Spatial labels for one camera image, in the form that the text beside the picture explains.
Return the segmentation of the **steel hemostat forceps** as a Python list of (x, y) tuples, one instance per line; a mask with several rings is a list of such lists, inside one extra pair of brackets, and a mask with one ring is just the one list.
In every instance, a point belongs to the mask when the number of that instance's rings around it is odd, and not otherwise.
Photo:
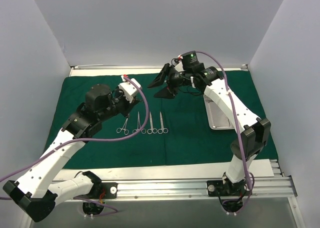
[(128, 118), (125, 119), (123, 125), (121, 127), (118, 127), (116, 129), (116, 132), (119, 133), (124, 133), (125, 135), (129, 134), (129, 130), (127, 129), (127, 123), (128, 123)]
[[(137, 128), (136, 129), (133, 129), (132, 130), (132, 133), (135, 133), (137, 130), (139, 130), (141, 128), (141, 120), (140, 120), (140, 113), (138, 112), (137, 113)], [(146, 129), (145, 128), (143, 128), (142, 130), (141, 130), (141, 133), (142, 134), (146, 134), (147, 133), (147, 131), (146, 131)]]

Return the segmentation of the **dark green surgical cloth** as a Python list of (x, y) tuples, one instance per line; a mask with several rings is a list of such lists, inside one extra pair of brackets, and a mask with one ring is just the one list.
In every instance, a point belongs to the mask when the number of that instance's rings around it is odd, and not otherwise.
[[(249, 110), (266, 117), (251, 75), (246, 71), (227, 71), (228, 84), (236, 96)], [(160, 112), (166, 134), (142, 134), (120, 142), (89, 142), (78, 151), (65, 169), (98, 169), (161, 165), (188, 165), (229, 162), (233, 156), (231, 143), (237, 138), (235, 130), (212, 130), (209, 127), (205, 103), (202, 96), (179, 92), (175, 99), (159, 99), (153, 95), (160, 89), (147, 89), (155, 74), (129, 75), (143, 88), (152, 115), (153, 127), (160, 128)], [(120, 76), (75, 76), (68, 77), (56, 106), (52, 126), (44, 151), (54, 141), (58, 131), (68, 117), (84, 102), (85, 94), (93, 85), (106, 84), (115, 89)], [(125, 117), (121, 114), (103, 122), (102, 130), (95, 138), (118, 138), (124, 132)]]

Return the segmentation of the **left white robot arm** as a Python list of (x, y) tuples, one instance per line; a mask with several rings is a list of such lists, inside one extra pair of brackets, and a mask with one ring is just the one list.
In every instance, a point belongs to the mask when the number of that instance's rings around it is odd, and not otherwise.
[(8, 180), (3, 190), (34, 222), (42, 221), (57, 205), (69, 199), (98, 197), (103, 185), (93, 172), (83, 172), (57, 184), (52, 181), (71, 157), (102, 129), (104, 121), (118, 114), (129, 115), (138, 104), (136, 95), (140, 89), (135, 80), (120, 83), (114, 90), (104, 84), (92, 86), (85, 101), (63, 124), (40, 160), (16, 181)]

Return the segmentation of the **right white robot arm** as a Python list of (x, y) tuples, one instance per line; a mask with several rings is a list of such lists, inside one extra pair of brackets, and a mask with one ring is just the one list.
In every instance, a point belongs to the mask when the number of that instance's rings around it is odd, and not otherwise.
[(222, 188), (225, 193), (232, 195), (240, 189), (242, 180), (247, 182), (249, 188), (253, 187), (249, 167), (267, 145), (271, 123), (267, 118), (261, 119), (250, 111), (227, 83), (226, 76), (221, 76), (213, 66), (205, 68), (200, 63), (193, 68), (176, 71), (175, 66), (166, 63), (148, 88), (166, 84), (154, 97), (173, 99), (180, 87), (191, 86), (209, 98), (228, 118), (237, 138), (230, 146), (233, 157), (224, 174)]

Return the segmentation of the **steel instrument tray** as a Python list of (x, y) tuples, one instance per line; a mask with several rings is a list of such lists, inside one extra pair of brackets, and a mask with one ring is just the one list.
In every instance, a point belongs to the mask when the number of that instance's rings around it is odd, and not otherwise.
[(207, 96), (203, 96), (209, 127), (212, 130), (233, 130), (234, 127), (223, 111)]

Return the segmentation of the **steel surgical scissors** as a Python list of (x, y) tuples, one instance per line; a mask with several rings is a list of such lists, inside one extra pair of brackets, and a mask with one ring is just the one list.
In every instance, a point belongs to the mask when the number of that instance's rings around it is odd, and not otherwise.
[(159, 118), (160, 118), (160, 128), (157, 130), (157, 132), (159, 134), (167, 134), (169, 130), (164, 126), (163, 115), (161, 112), (159, 113)]
[(152, 113), (151, 112), (149, 112), (149, 124), (150, 124), (150, 128), (147, 129), (147, 134), (148, 135), (156, 134), (158, 132), (158, 130), (154, 127), (153, 117), (152, 117)]

